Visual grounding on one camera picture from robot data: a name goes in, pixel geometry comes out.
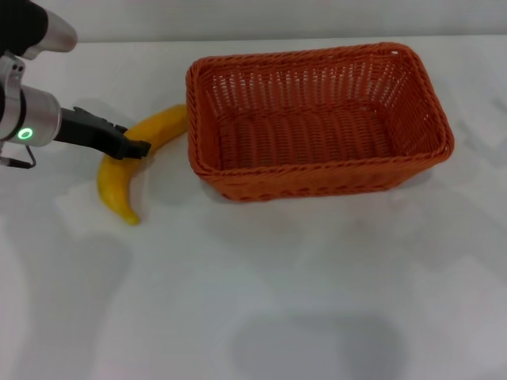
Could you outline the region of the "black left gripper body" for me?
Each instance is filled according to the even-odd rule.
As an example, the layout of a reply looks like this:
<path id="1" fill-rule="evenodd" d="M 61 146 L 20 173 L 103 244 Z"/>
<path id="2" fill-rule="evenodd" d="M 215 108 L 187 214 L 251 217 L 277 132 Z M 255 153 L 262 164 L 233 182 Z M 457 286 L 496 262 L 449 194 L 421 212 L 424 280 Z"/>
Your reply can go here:
<path id="1" fill-rule="evenodd" d="M 108 156 L 126 157 L 128 139 L 126 127 L 95 116 L 83 108 L 61 109 L 62 120 L 55 141 L 98 150 Z"/>

